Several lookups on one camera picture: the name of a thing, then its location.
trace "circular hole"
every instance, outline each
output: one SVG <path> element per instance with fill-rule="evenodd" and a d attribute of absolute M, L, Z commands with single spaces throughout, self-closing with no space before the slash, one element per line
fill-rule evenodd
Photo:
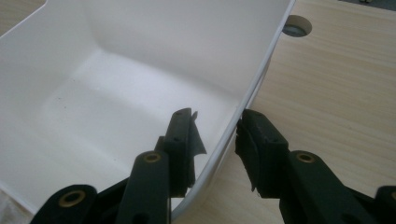
<path fill-rule="evenodd" d="M 312 24 L 304 17 L 297 15 L 290 15 L 286 20 L 282 32 L 285 35 L 293 37 L 302 37 L 309 35 L 312 31 Z"/>
<path fill-rule="evenodd" d="M 144 159 L 146 162 L 156 162 L 161 159 L 161 155 L 157 153 L 150 153 L 146 155 Z"/>
<path fill-rule="evenodd" d="M 147 224 L 149 223 L 149 215 L 146 213 L 139 213 L 134 216 L 132 224 Z"/>
<path fill-rule="evenodd" d="M 353 215 L 350 215 L 350 214 L 341 215 L 341 220 L 343 220 L 347 224 L 360 224 L 361 223 L 361 221 L 357 217 L 354 217 Z"/>
<path fill-rule="evenodd" d="M 315 158 L 307 153 L 299 153 L 297 154 L 297 159 L 302 162 L 312 163 L 315 161 Z"/>
<path fill-rule="evenodd" d="M 85 198 L 85 192 L 83 190 L 72 190 L 59 200 L 59 206 L 61 207 L 72 207 L 78 203 L 81 203 Z"/>

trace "screw hole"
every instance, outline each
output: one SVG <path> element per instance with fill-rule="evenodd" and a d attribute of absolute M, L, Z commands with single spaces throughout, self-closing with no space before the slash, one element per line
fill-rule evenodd
<path fill-rule="evenodd" d="M 147 224 L 149 223 L 149 215 L 146 213 L 139 213 L 134 216 L 132 224 Z"/>
<path fill-rule="evenodd" d="M 309 35 L 312 31 L 312 24 L 304 17 L 290 15 L 286 20 L 282 32 L 285 35 L 293 37 L 302 37 Z"/>
<path fill-rule="evenodd" d="M 361 223 L 361 221 L 357 217 L 347 214 L 347 213 L 344 213 L 343 215 L 341 215 L 341 220 L 343 220 L 347 224 L 360 224 Z"/>
<path fill-rule="evenodd" d="M 315 158 L 312 155 L 307 153 L 299 153 L 297 154 L 297 159 L 302 162 L 312 163 L 315 161 Z"/>

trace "table surface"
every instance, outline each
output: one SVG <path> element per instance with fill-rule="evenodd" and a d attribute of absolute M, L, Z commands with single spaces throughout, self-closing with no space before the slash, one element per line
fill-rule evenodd
<path fill-rule="evenodd" d="M 0 0 L 0 34 L 43 0 Z M 353 189 L 396 185 L 396 12 L 337 0 L 297 0 L 305 37 L 282 34 L 252 105 L 289 141 L 319 155 Z M 279 200 L 250 191 L 231 152 L 203 204 L 176 223 L 283 223 Z"/>

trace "white plastic tray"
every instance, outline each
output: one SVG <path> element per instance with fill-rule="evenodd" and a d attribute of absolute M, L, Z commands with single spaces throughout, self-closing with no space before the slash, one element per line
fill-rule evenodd
<path fill-rule="evenodd" d="M 0 38 L 0 188 L 35 213 L 98 191 L 198 111 L 207 155 L 173 216 L 202 195 L 253 98 L 293 0 L 49 0 Z"/>

